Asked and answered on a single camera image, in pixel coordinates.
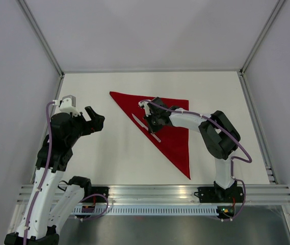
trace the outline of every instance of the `black joint housing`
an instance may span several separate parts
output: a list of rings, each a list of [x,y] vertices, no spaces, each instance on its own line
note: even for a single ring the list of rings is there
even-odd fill
[[[216,111],[210,118],[229,132],[237,141],[240,141],[240,134],[222,111]],[[199,131],[209,153],[217,159],[226,160],[238,146],[222,131],[218,133],[216,128],[214,124],[207,120],[200,124]]]
[[[92,183],[91,183],[90,179],[88,179],[88,178],[80,177],[80,176],[73,176],[69,180],[68,185],[78,185],[81,188],[83,188],[84,191],[85,191],[84,198],[86,198],[89,195],[91,195]]]
[[[98,115],[90,106],[85,109],[91,118],[90,121],[86,121],[82,113],[72,116],[72,114],[61,112],[51,117],[52,153],[49,167],[53,173],[57,170],[66,170],[73,154],[72,147],[81,136],[90,135],[103,129],[105,117]],[[47,135],[43,147],[37,154],[37,169],[46,166],[49,149],[48,138]]]
[[[229,188],[223,189],[214,181],[215,195],[219,201],[226,202],[227,199],[232,198],[232,196],[234,195],[233,193],[237,189],[237,186],[238,186],[238,183],[237,181],[235,181]]]

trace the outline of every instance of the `white table surface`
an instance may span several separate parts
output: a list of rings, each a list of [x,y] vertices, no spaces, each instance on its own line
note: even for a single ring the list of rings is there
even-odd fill
[[[215,161],[199,133],[189,131],[189,180],[125,115],[109,95],[110,91],[185,99],[189,100],[190,110],[200,113],[223,111],[253,159],[251,164],[236,160],[235,176],[247,184],[269,184],[235,71],[66,74],[60,98],[69,94],[76,96],[77,108],[86,120],[89,120],[84,110],[86,106],[106,119],[101,132],[77,141],[64,180],[77,175],[103,185],[213,183]],[[235,153],[244,157],[240,149]]]

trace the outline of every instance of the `red triangular cloth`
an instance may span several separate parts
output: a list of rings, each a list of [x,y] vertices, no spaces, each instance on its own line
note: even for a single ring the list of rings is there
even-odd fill
[[[135,121],[134,114],[142,123],[147,125],[143,117],[145,110],[141,109],[138,102],[141,100],[152,100],[154,97],[130,95],[124,93],[110,92],[111,97],[121,107],[124,113],[137,125],[147,138],[185,175],[190,179],[189,168],[189,132],[185,128],[163,127],[156,133],[161,140],[159,143],[146,129]],[[168,107],[179,106],[189,110],[189,101],[161,98]]]

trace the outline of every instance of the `metal base plate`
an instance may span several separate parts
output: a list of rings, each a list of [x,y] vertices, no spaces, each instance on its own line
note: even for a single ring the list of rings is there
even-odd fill
[[[82,205],[77,205],[73,215],[99,215],[105,205],[96,205],[93,212],[82,211]],[[133,215],[133,216],[217,216],[217,206],[170,206],[170,205],[117,205],[109,206],[106,215]]]
[[[238,186],[228,198],[221,201],[216,196],[214,187],[204,186],[198,187],[198,198],[200,203],[233,203],[233,198],[235,198],[236,203],[242,203],[244,195],[242,187]]]

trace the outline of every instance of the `metal frame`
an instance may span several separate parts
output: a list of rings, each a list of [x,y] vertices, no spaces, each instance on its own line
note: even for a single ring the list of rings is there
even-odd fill
[[[194,192],[201,186],[212,185],[108,185],[110,205],[169,205],[169,206],[225,206],[228,203],[200,203]],[[33,185],[23,185],[17,204],[26,204]],[[246,206],[290,205],[290,190],[287,185],[246,185]],[[57,189],[53,204],[64,192]]]
[[[263,40],[266,38],[266,35],[268,33],[268,31],[270,30],[271,26],[273,25],[276,17],[278,16],[278,14],[280,13],[281,9],[283,8],[284,4],[285,4],[286,0],[278,0],[276,5],[274,6],[274,9],[272,10],[270,16],[268,17],[268,20],[266,21],[262,31],[260,32],[257,40],[255,41],[255,44],[253,45],[245,63],[243,64],[242,68],[240,69],[240,72],[243,74],[246,72],[246,70],[248,69],[252,58],[255,56],[256,52],[258,51],[261,43],[263,42]]]
[[[42,34],[30,8],[25,0],[16,0],[21,10],[23,11],[27,21],[31,28],[35,32],[40,44],[43,46],[49,60],[55,67],[60,76],[60,82],[56,94],[56,99],[59,96],[61,86],[64,79],[64,72],[62,71],[59,63],[57,62],[50,46],[48,45],[44,35]],[[277,180],[274,176],[272,169],[272,159],[269,155],[268,146],[265,141],[262,127],[257,116],[257,112],[250,94],[248,82],[245,76],[245,72],[248,69],[253,57],[257,53],[260,45],[269,32],[272,24],[275,22],[278,14],[284,6],[286,0],[278,0],[274,9],[272,10],[267,22],[265,23],[262,31],[260,32],[253,48],[251,49],[246,61],[241,69],[228,69],[227,71],[237,71],[240,84],[244,93],[248,110],[251,116],[251,120],[255,129],[256,137],[258,139],[259,147],[266,165],[266,170],[270,179],[270,185],[247,185],[247,201],[246,206],[251,205],[281,205],[283,208],[286,224],[290,231],[290,191],[288,186],[277,184]],[[174,70],[102,70],[102,71],[69,71],[67,73],[97,73],[97,72],[149,72],[149,71],[226,71],[215,69],[174,69]],[[160,205],[161,207],[207,207],[206,204],[200,204],[193,193],[196,191],[197,186],[110,186],[109,201],[116,207],[137,206],[143,207],[148,205]],[[24,215],[24,210],[30,197],[32,185],[23,185],[19,197],[17,198],[17,205],[15,212],[10,223],[9,232],[15,230],[21,217]],[[55,195],[54,203],[57,203],[62,193],[57,192]]]
[[[46,55],[48,56],[50,62],[54,66],[55,70],[58,72],[59,76],[62,77],[64,75],[64,72],[62,71],[57,59],[55,58],[50,46],[48,45],[41,29],[39,28],[36,19],[34,18],[28,4],[26,3],[25,0],[16,0],[20,9],[22,10],[23,14],[26,17],[26,20],[30,24],[31,28],[33,29],[36,37],[38,38],[40,44],[44,48],[44,51]]]

